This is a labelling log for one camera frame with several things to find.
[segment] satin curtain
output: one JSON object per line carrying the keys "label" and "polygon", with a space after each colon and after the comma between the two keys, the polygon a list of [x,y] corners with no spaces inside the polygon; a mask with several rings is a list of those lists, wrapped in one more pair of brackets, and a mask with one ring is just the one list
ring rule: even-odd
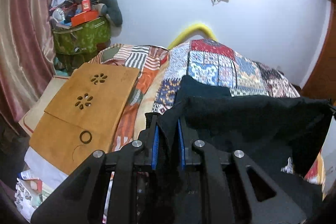
{"label": "satin curtain", "polygon": [[0,0],[0,114],[16,132],[54,74],[50,3]]}

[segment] striped blanket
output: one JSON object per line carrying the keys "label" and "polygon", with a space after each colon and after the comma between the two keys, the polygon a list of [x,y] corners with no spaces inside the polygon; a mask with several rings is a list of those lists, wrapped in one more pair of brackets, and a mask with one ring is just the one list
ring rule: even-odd
{"label": "striped blanket", "polygon": [[125,105],[115,133],[112,151],[117,151],[133,141],[134,123],[140,102],[161,64],[166,61],[167,53],[167,49],[155,46],[114,44],[99,52],[90,61],[90,63],[133,67],[140,70],[137,83]]}

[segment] red box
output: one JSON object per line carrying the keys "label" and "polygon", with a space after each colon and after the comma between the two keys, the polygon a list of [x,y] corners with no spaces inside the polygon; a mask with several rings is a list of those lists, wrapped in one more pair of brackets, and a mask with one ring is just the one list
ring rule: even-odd
{"label": "red box", "polygon": [[82,0],[82,12],[91,11],[90,0]]}
{"label": "red box", "polygon": [[75,27],[79,24],[91,21],[98,18],[98,11],[92,10],[92,11],[86,11],[82,12],[78,15],[75,15],[71,18],[72,27]]}

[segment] metal screw head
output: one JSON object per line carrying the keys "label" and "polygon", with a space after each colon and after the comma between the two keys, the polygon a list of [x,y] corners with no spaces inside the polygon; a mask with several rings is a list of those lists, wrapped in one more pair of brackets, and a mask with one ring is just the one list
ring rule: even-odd
{"label": "metal screw head", "polygon": [[242,150],[236,150],[235,152],[234,152],[234,155],[237,157],[237,158],[242,158],[242,157],[244,157],[244,152],[242,151]]}
{"label": "metal screw head", "polygon": [[100,158],[101,156],[103,156],[103,151],[101,150],[96,150],[95,152],[93,152],[93,156],[95,158]]}
{"label": "metal screw head", "polygon": [[140,141],[140,140],[133,141],[132,145],[134,147],[140,147],[140,146],[142,146],[142,141]]}
{"label": "metal screw head", "polygon": [[197,147],[203,147],[205,145],[205,142],[203,142],[202,140],[197,140],[197,141],[194,142],[194,144]]}

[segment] yellow tube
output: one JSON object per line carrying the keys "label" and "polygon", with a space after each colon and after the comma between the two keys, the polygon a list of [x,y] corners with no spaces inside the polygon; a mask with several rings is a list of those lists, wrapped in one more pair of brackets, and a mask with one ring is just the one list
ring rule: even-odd
{"label": "yellow tube", "polygon": [[213,34],[212,30],[209,27],[205,26],[202,23],[196,23],[194,25],[189,26],[187,29],[181,32],[179,36],[176,37],[176,39],[168,46],[168,49],[171,50],[177,45],[180,45],[187,39],[189,35],[191,35],[195,31],[202,31],[204,32],[207,38],[211,38],[212,40],[217,41],[217,38],[215,37],[215,35]]}

